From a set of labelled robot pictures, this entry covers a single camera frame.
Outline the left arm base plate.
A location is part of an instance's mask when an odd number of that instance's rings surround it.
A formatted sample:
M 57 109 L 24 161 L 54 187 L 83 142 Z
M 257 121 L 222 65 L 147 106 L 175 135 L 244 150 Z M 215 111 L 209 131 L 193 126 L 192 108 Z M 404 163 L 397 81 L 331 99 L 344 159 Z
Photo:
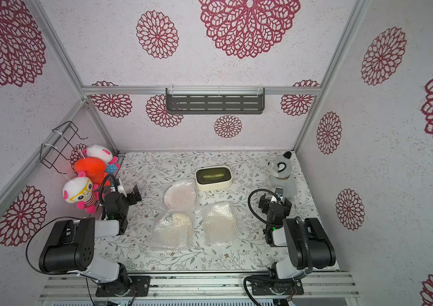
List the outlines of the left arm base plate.
M 102 283 L 97 286 L 95 296 L 105 297 L 146 297 L 150 289 L 151 277 L 132 275 L 122 277 L 111 283 Z

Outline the bubble wrap sheet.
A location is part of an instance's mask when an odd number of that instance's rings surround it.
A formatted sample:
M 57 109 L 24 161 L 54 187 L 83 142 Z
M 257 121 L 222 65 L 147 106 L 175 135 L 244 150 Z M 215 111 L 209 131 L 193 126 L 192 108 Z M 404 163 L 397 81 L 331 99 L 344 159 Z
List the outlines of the bubble wrap sheet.
M 236 242 L 240 235 L 239 216 L 234 204 L 223 201 L 202 208 L 202 224 L 207 246 L 224 246 Z

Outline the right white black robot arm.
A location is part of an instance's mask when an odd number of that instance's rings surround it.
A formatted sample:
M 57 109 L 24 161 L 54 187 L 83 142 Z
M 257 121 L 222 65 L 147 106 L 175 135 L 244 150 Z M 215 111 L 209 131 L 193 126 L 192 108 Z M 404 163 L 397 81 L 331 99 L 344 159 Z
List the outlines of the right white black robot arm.
M 291 218 L 292 204 L 275 196 L 262 195 L 259 209 L 266 215 L 264 238 L 271 247 L 287 248 L 288 257 L 268 269 L 271 279 L 298 280 L 336 264 L 336 251 L 317 218 Z

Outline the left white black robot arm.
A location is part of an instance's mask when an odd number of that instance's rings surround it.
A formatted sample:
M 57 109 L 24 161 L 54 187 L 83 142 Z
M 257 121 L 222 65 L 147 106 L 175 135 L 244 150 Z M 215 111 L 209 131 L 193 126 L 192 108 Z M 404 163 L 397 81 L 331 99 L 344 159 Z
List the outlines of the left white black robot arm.
M 113 190 L 103 198 L 105 220 L 84 218 L 57 221 L 39 256 L 43 274 L 76 274 L 94 281 L 98 297 L 122 297 L 135 293 L 125 265 L 95 253 L 97 238 L 121 236 L 128 227 L 130 206 L 142 200 L 138 186 L 131 192 Z

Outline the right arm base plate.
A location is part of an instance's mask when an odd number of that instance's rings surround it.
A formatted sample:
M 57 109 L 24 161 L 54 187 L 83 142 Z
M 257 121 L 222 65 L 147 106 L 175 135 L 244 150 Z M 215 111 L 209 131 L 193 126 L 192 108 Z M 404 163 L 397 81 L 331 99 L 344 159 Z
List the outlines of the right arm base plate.
M 303 295 L 301 280 L 280 280 L 265 275 L 251 275 L 248 283 L 256 296 L 294 296 Z

